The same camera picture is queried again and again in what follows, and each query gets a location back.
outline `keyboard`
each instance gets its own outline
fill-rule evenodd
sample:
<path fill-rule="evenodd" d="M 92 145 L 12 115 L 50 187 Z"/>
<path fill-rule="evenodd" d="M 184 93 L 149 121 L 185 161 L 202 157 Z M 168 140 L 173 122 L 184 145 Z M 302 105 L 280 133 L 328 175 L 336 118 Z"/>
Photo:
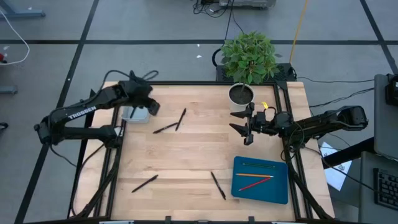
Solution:
<path fill-rule="evenodd" d="M 374 203 L 398 210 L 398 177 L 388 174 L 386 170 L 374 168 Z"/>

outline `white paper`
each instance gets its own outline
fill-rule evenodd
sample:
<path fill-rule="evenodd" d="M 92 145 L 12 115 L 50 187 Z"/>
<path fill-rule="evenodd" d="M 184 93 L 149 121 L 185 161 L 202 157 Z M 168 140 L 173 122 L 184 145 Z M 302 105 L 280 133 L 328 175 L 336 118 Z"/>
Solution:
<path fill-rule="evenodd" d="M 326 142 L 324 142 L 322 144 L 320 150 L 323 154 L 323 157 L 337 152 L 336 149 L 329 149 L 329 148 L 332 148 L 332 147 L 329 146 L 329 144 L 327 144 Z M 335 166 L 335 168 L 339 169 L 342 172 L 344 172 L 345 174 L 347 174 L 349 167 L 351 166 L 351 163 L 352 163 L 352 161 L 348 161 L 348 162 L 342 163 L 338 166 Z M 325 169 L 325 175 L 326 175 L 326 181 L 328 182 L 328 184 L 330 186 L 334 187 L 336 190 L 340 191 L 343 186 L 344 180 L 346 179 L 346 176 L 332 168 Z"/>

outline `gray floor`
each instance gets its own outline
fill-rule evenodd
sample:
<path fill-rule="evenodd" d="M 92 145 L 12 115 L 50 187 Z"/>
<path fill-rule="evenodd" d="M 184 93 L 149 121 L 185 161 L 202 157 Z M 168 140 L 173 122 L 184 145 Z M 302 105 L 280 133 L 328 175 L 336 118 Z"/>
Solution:
<path fill-rule="evenodd" d="M 15 29 L 25 39 L 79 40 L 93 0 L 15 0 L 20 9 L 43 9 L 47 14 L 39 19 L 12 20 Z M 385 40 L 398 40 L 398 19 L 394 0 L 367 0 L 369 8 Z M 213 19 L 192 13 L 193 1 L 188 0 L 99 0 L 87 39 L 90 40 L 183 40 L 223 39 L 228 11 Z M 235 18 L 245 32 L 258 30 L 277 40 L 292 40 L 299 22 L 304 0 L 278 0 L 272 9 L 235 8 Z M 231 21 L 228 38 L 239 33 Z M 18 39 L 4 21 L 0 21 L 0 40 Z M 300 30 L 299 40 L 377 40 L 366 14 L 357 0 L 312 0 Z M 149 70 L 160 72 L 157 80 L 215 80 L 211 55 L 220 45 L 215 44 L 155 44 L 155 45 L 85 45 L 76 67 L 66 98 L 66 105 L 87 98 L 90 88 L 97 90 L 103 75 L 110 69 L 134 70 L 142 75 Z M 0 121 L 10 124 L 0 135 L 0 217 L 2 223 L 15 219 L 34 164 L 40 151 L 33 125 L 55 108 L 75 54 L 76 45 L 31 44 L 24 63 L 0 67 L 0 83 L 17 85 L 16 95 L 0 95 Z M 288 62 L 291 45 L 276 45 Z M 398 46 L 390 45 L 398 58 Z M 19 60 L 26 48 L 21 44 L 0 44 L 0 53 L 8 61 Z M 379 45 L 297 45 L 292 65 L 299 77 L 316 80 L 364 80 L 375 74 L 391 73 Z M 110 80 L 123 77 L 111 75 Z M 312 83 L 305 84 L 310 105 L 324 103 L 373 83 Z M 373 92 L 348 100 L 314 108 L 313 113 L 337 109 L 344 105 L 361 105 L 366 110 L 369 126 L 361 132 L 338 131 L 334 134 L 349 144 L 373 136 Z M 333 136 L 321 139 L 337 148 L 346 144 Z M 79 142 L 63 142 L 55 150 L 73 162 L 78 157 Z M 65 218 L 75 170 L 63 160 L 48 154 L 37 190 L 27 213 L 26 222 Z M 355 221 L 358 209 L 353 192 L 358 186 L 346 182 L 342 192 L 331 189 L 336 216 Z"/>

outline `wooden table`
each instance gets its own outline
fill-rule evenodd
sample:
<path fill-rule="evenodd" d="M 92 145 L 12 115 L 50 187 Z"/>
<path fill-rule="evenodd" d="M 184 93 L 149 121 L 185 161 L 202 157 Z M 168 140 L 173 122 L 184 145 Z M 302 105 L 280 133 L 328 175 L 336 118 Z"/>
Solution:
<path fill-rule="evenodd" d="M 151 117 L 147 124 L 129 124 L 126 127 L 114 195 L 113 220 L 164 220 L 168 215 L 172 220 L 247 221 L 248 216 L 254 216 L 256 221 L 295 220 L 290 191 L 287 205 L 231 195 L 234 157 L 281 161 L 282 140 L 277 136 L 255 133 L 254 143 L 243 145 L 243 138 L 228 125 L 244 125 L 246 122 L 229 115 L 229 86 L 153 87 L 151 97 L 161 105 L 157 116 Z M 288 83 L 288 87 L 295 120 L 309 117 L 303 83 Z M 275 106 L 272 86 L 253 88 L 257 110 L 262 110 L 262 101 Z M 285 109 L 283 95 L 281 98 Z M 178 121 L 184 108 L 187 108 L 187 113 L 177 132 L 170 128 L 160 134 L 152 134 L 154 130 Z M 110 124 L 112 113 L 112 110 L 97 111 L 93 126 Z M 268 110 L 267 120 L 272 117 L 273 111 Z M 89 141 L 85 158 L 100 144 L 97 140 Z M 307 146 L 318 149 L 315 140 L 310 140 Z M 104 152 L 103 149 L 93 156 L 82 170 L 75 199 L 77 212 L 98 188 Z M 334 216 L 320 156 L 308 149 L 301 152 L 308 189 L 325 211 Z M 221 197 L 210 171 L 214 172 L 224 190 L 226 201 Z M 131 193 L 156 174 L 159 175 L 157 180 Z M 300 211 L 305 217 L 298 187 L 297 193 Z M 104 194 L 102 214 L 107 198 L 108 192 Z"/>

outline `black pen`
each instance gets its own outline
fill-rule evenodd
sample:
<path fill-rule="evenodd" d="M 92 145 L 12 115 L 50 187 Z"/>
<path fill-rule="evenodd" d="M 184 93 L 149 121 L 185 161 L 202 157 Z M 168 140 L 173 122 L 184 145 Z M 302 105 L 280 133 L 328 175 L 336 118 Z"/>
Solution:
<path fill-rule="evenodd" d="M 171 128 L 172 126 L 177 125 L 177 124 L 178 124 L 178 123 L 176 122 L 176 123 L 167 125 L 167 126 L 164 127 L 164 128 L 160 128 L 159 130 L 154 131 L 154 134 L 157 134 L 157 133 L 159 133 L 159 132 L 161 132 L 161 131 L 163 131 L 163 130 L 166 130 L 167 128 Z"/>
<path fill-rule="evenodd" d="M 155 175 L 155 176 L 153 176 L 153 178 L 151 178 L 151 179 L 145 181 L 143 184 L 141 184 L 140 186 L 138 186 L 136 189 L 132 190 L 131 193 L 136 192 L 136 191 L 139 190 L 141 187 L 147 185 L 149 182 L 154 181 L 154 180 L 157 178 L 157 176 L 158 176 L 158 175 Z"/>
<path fill-rule="evenodd" d="M 216 182 L 216 185 L 218 187 L 218 190 L 220 191 L 221 196 L 223 196 L 223 199 L 226 200 L 225 194 L 224 194 L 223 190 L 221 189 L 220 185 L 218 184 L 218 181 L 217 181 L 216 177 L 214 176 L 214 173 L 212 171 L 210 171 L 210 173 L 211 173 L 211 176 L 213 177 L 214 182 Z"/>
<path fill-rule="evenodd" d="M 184 111 L 183 111 L 182 114 L 181 114 L 180 120 L 178 121 L 178 125 L 177 125 L 177 127 L 175 127 L 175 131 L 177 131 L 178 127 L 180 126 L 181 120 L 182 120 L 182 118 L 184 117 L 184 115 L 185 115 L 186 112 L 187 112 L 187 109 L 184 108 Z"/>

